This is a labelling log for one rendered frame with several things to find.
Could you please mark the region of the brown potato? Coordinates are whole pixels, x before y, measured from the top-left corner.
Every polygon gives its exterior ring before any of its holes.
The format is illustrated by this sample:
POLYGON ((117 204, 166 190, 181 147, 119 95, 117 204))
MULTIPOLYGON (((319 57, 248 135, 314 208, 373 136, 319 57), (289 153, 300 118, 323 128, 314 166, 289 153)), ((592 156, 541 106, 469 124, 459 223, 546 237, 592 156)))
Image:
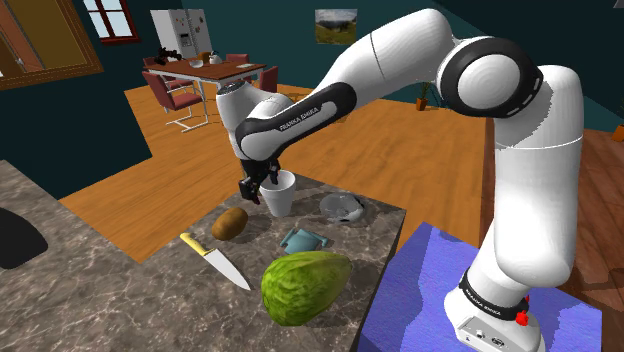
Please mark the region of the brown potato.
POLYGON ((211 234, 217 240, 231 240, 244 230, 247 222, 247 212, 242 208, 232 207, 215 220, 211 234))

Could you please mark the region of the white refrigerator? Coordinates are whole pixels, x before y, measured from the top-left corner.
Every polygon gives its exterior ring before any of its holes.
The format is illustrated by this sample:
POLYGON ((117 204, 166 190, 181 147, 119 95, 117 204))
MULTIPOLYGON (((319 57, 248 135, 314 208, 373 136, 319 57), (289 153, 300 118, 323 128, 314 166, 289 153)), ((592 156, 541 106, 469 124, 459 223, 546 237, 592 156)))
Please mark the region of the white refrigerator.
POLYGON ((176 50, 183 58, 213 51, 203 9, 151 10, 150 15, 167 50, 176 50))

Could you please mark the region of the teal folded cloth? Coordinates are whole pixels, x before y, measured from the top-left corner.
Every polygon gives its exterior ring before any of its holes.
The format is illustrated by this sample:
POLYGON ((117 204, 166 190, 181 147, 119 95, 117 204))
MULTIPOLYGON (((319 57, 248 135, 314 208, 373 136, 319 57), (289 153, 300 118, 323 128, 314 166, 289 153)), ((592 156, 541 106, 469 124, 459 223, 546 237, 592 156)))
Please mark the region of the teal folded cloth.
POLYGON ((291 229, 280 242, 286 254, 315 251, 324 248, 329 239, 305 229, 291 229))

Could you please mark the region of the green cabbage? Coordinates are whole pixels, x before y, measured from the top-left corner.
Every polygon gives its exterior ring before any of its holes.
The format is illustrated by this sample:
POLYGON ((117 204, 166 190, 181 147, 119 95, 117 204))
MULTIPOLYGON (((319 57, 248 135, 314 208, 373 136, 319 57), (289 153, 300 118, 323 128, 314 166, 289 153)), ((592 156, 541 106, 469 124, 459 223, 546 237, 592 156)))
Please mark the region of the green cabbage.
POLYGON ((344 255, 306 251, 274 260, 261 281, 262 300, 281 326, 301 326, 325 311, 341 294, 353 269, 344 255))

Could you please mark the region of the red-framed window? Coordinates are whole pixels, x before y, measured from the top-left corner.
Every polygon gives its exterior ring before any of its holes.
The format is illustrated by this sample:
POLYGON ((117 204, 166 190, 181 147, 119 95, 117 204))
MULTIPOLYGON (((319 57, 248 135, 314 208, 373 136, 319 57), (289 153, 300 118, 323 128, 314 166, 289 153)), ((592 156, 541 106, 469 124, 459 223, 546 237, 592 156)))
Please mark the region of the red-framed window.
POLYGON ((126 0, 82 0, 103 45, 141 41, 126 0))

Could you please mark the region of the large red dining chair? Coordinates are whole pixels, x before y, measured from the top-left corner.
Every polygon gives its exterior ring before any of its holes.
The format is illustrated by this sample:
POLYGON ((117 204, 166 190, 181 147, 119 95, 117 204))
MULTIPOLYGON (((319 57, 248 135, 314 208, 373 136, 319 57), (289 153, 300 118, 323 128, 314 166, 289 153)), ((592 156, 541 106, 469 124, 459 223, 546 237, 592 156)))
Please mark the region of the large red dining chair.
POLYGON ((184 108, 187 108, 189 110, 189 114, 187 116, 169 121, 167 122, 167 125, 176 124, 182 127, 182 133, 185 133, 205 126, 209 123, 206 104, 201 95, 194 93, 183 93, 177 96, 173 96, 171 91, 167 89, 165 81, 161 76, 149 72, 143 72, 142 76, 145 78, 157 101, 163 108, 173 111, 179 111, 184 108), (203 104, 205 121, 193 126, 189 126, 185 124, 185 121, 193 117, 192 106, 198 103, 203 104))

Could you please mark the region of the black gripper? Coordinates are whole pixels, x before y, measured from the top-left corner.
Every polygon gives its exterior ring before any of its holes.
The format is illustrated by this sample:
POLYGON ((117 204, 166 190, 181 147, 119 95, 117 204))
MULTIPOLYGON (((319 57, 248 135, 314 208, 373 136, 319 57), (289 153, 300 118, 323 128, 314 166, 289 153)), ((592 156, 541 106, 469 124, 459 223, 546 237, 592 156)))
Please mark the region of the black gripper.
POLYGON ((281 166, 276 158, 264 161, 242 160, 241 165, 245 176, 238 182, 241 197, 259 205, 258 192, 260 185, 269 178, 272 184, 278 185, 281 166))

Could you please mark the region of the landscape wall picture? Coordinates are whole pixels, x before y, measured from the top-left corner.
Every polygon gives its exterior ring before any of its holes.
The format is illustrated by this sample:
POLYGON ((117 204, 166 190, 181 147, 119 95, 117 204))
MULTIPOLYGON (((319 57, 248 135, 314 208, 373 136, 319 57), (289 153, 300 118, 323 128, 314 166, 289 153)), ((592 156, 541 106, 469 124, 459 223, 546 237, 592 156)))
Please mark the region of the landscape wall picture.
POLYGON ((316 9, 316 43, 353 44, 356 41, 357 14, 357 9, 316 9))

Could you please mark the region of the yellow-handled kitchen knife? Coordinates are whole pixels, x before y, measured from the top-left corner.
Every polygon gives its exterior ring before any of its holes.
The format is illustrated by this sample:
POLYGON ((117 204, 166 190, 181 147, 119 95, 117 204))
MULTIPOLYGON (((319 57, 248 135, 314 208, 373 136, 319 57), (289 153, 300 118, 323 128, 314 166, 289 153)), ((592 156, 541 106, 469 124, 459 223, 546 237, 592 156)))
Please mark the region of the yellow-handled kitchen knife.
POLYGON ((250 290, 250 285, 239 269, 217 248, 206 249, 190 233, 181 233, 180 239, 195 250, 218 272, 238 287, 250 290))

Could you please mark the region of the wooden-framed doorway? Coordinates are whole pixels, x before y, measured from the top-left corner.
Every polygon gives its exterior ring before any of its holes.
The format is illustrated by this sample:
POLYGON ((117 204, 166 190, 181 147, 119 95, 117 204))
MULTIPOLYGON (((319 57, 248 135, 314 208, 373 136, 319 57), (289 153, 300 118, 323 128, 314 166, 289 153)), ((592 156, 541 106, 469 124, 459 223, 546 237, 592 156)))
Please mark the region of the wooden-framed doorway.
POLYGON ((0 91, 102 71, 72 0, 0 0, 0 91))

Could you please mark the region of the grey metal bowl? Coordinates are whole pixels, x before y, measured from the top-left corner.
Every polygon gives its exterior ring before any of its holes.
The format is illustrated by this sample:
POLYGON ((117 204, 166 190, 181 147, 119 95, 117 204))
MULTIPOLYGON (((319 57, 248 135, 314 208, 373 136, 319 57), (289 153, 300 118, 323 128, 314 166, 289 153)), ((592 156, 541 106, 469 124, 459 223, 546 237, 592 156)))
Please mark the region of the grey metal bowl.
POLYGON ((351 223, 365 214, 365 206, 352 193, 336 192, 325 196, 319 209, 327 221, 332 223, 351 223))

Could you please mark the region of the blue robot stand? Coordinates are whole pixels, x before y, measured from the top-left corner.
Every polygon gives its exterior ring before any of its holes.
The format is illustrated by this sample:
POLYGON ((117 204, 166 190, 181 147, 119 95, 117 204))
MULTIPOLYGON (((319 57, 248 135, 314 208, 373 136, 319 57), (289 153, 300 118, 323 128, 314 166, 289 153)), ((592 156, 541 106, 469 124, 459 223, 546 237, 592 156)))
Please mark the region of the blue robot stand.
MULTIPOLYGON (((357 352, 475 352, 462 344, 443 301, 477 249, 423 223, 389 261, 357 352)), ((601 352, 602 312, 556 288, 529 292, 547 352, 601 352)))

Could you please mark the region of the wooden dining table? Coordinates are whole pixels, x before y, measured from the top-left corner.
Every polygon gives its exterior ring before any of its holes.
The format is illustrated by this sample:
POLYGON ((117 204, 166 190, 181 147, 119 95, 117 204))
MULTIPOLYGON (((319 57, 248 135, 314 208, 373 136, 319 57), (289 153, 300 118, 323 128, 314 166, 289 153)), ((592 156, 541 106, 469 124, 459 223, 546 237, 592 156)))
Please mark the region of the wooden dining table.
POLYGON ((220 89, 229 82, 259 75, 266 67, 266 64, 223 61, 218 64, 204 63, 202 67, 193 68, 190 60, 180 60, 168 62, 165 65, 146 65, 145 69, 157 75, 194 81, 197 83, 202 98, 206 99, 203 83, 214 84, 217 89, 220 89))

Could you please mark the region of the white cup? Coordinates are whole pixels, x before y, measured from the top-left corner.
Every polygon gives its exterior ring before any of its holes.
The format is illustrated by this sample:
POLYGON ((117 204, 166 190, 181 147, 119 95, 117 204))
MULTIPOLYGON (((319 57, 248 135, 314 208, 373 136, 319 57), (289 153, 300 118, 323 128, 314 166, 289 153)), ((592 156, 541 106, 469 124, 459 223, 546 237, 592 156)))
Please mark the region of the white cup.
POLYGON ((295 175, 286 170, 280 170, 277 175, 277 184, 267 177, 260 185, 263 196, 271 214, 275 217, 287 216, 291 211, 296 189, 295 175))

